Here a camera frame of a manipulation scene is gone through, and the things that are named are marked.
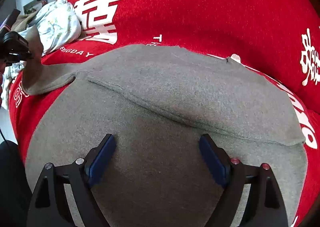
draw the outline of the blue gripper pad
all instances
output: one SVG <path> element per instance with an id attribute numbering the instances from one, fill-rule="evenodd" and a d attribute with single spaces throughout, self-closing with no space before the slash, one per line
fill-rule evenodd
<path id="1" fill-rule="evenodd" d="M 104 173 L 105 167 L 111 159 L 112 154 L 116 149 L 116 141 L 113 135 L 111 135 L 100 152 L 97 154 L 90 167 L 86 170 L 86 174 L 89 177 L 88 184 L 93 187 L 100 182 L 100 179 Z"/>
<path id="2" fill-rule="evenodd" d="M 228 183 L 227 177 L 229 172 L 226 172 L 226 168 L 223 166 L 215 152 L 212 150 L 207 139 L 203 136 L 200 138 L 199 148 L 202 157 L 206 162 L 207 167 L 209 168 L 215 182 L 225 188 Z"/>

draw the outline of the white floor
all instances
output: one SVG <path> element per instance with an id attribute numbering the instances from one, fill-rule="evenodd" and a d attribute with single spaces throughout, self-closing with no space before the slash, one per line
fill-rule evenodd
<path id="1" fill-rule="evenodd" d="M 2 134 L 7 140 L 11 140 L 17 143 L 17 140 L 14 136 L 11 121 L 9 118 L 9 112 L 5 110 L 3 107 L 0 108 L 0 129 Z M 0 143 L 3 142 L 3 139 L 0 135 Z"/>

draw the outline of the gray sweater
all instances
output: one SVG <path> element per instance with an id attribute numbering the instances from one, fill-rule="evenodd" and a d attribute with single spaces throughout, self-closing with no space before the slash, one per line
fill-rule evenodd
<path id="1" fill-rule="evenodd" d="M 204 226 L 222 194 L 198 149 L 209 133 L 230 157 L 271 165 L 293 220 L 306 174 L 304 136 L 287 94 L 264 77 L 230 58 L 132 45 L 82 64 L 44 66 L 24 90 L 41 94 L 70 82 L 33 134 L 31 189 L 45 163 L 69 164 L 110 133 L 117 149 L 92 192 L 111 226 Z"/>

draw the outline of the red fabric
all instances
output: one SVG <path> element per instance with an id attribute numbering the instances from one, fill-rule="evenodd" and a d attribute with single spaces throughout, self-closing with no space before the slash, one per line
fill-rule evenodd
<path id="1" fill-rule="evenodd" d="M 84 0 L 84 4 L 81 0 L 69 1 L 76 5 L 82 26 L 86 28 L 84 33 L 94 37 L 65 45 L 44 57 L 44 64 L 81 63 L 112 49 L 137 43 L 150 47 L 179 45 L 219 57 L 236 53 L 243 64 L 276 78 L 294 92 L 295 97 L 299 96 L 311 127 L 318 130 L 320 82 L 316 85 L 317 81 L 310 80 L 309 75 L 306 86 L 302 85 L 310 69 L 319 79 L 320 62 L 316 50 L 319 48 L 320 22 L 308 0 Z M 101 1 L 107 4 L 97 6 Z M 113 15 L 109 10 L 114 6 Z M 99 20 L 102 20 L 100 26 L 92 25 Z M 106 26 L 110 26 L 108 42 L 90 40 L 97 40 L 97 31 L 106 30 Z M 304 57 L 302 63 L 306 63 L 306 67 L 302 70 L 301 51 L 306 48 L 311 50 L 306 53 L 310 62 Z M 19 88 L 20 80 L 19 76 L 12 86 L 14 94 L 10 95 L 9 107 L 21 155 L 25 159 L 39 120 L 63 88 L 46 95 L 25 97 Z M 318 135 L 319 132 L 315 132 L 312 136 L 317 138 Z M 320 167 L 312 164 L 319 157 L 320 148 L 315 148 L 314 144 L 316 139 L 310 141 L 313 148 L 305 145 L 309 165 L 297 213 L 298 222 L 309 210 L 320 188 L 316 178 Z"/>

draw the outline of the brown cloth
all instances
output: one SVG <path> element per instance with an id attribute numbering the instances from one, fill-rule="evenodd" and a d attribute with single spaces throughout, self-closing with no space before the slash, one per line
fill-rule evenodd
<path id="1" fill-rule="evenodd" d="M 12 25 L 11 31 L 22 32 L 27 29 L 27 25 L 38 14 L 39 10 L 28 15 L 19 15 L 17 21 Z"/>

